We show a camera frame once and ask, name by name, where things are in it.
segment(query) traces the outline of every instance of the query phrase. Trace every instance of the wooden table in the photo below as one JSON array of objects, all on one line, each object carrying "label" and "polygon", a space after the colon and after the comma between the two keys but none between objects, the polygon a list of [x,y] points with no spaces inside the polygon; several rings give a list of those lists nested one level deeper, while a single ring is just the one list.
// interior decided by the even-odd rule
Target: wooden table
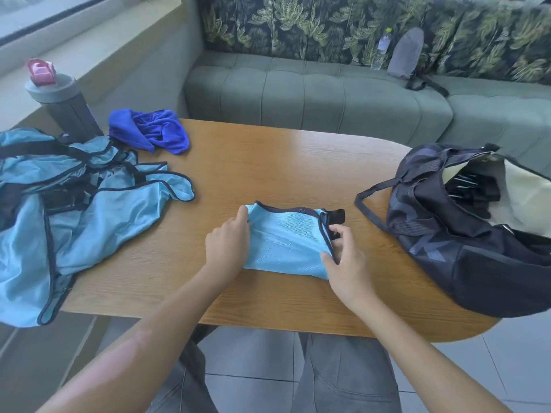
[{"label": "wooden table", "polygon": [[[183,120],[191,150],[183,156],[140,153],[168,161],[193,181],[192,202],[171,202],[161,222],[82,273],[63,310],[142,317],[204,264],[205,235],[255,200],[279,207],[346,210],[346,224],[368,255],[380,297],[433,342],[469,338],[498,320],[448,298],[397,241],[353,202],[357,193],[392,178],[410,149],[359,136]],[[366,202],[383,216],[390,191]],[[243,270],[203,323],[372,336],[319,278]]]}]

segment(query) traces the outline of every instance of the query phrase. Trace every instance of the window sill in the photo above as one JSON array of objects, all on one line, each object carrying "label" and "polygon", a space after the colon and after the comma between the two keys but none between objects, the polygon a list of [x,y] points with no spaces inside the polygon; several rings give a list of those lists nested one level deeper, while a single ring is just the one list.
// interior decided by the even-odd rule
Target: window sill
[{"label": "window sill", "polygon": [[[74,76],[89,104],[97,103],[185,20],[182,0],[148,0],[40,55]],[[26,68],[0,77],[0,131],[37,126],[45,111],[25,90]]]}]

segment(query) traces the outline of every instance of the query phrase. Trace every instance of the person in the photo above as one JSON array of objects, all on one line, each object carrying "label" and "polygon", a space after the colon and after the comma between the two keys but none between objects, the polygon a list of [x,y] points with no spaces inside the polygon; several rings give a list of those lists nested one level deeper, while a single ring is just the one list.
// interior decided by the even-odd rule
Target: person
[{"label": "person", "polygon": [[[247,208],[205,240],[206,263],[186,284],[141,319],[64,385],[39,413],[136,413],[150,403],[180,359],[185,370],[179,412],[216,413],[204,382],[204,358],[189,340],[249,252]],[[366,257],[350,228],[329,227],[335,263],[321,254],[337,297],[377,339],[301,334],[305,365],[291,412],[400,412],[389,353],[432,413],[510,412],[496,397],[417,334],[377,297]]]}]

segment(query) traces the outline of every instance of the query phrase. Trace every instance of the plastic water bottle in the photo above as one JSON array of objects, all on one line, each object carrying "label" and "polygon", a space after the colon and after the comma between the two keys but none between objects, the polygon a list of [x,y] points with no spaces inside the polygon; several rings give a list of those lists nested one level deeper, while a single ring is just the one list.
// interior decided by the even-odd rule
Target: plastic water bottle
[{"label": "plastic water bottle", "polygon": [[386,51],[389,50],[391,33],[392,27],[387,27],[382,38],[379,39],[377,51],[373,56],[373,61],[371,61],[371,69],[381,69],[383,62],[385,61]]},{"label": "plastic water bottle", "polygon": [[25,88],[72,142],[86,142],[95,136],[103,136],[72,76],[57,73],[51,62],[41,59],[31,59],[27,67],[31,78]]}]

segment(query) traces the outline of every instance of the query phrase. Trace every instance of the leaf pattern backrest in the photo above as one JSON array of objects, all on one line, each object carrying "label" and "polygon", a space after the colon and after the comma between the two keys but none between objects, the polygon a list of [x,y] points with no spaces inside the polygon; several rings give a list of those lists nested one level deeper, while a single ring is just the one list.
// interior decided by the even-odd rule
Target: leaf pattern backrest
[{"label": "leaf pattern backrest", "polygon": [[507,3],[199,0],[199,9],[209,50],[369,66],[392,27],[386,68],[398,40],[419,26],[425,33],[420,71],[548,83],[551,9]]}]

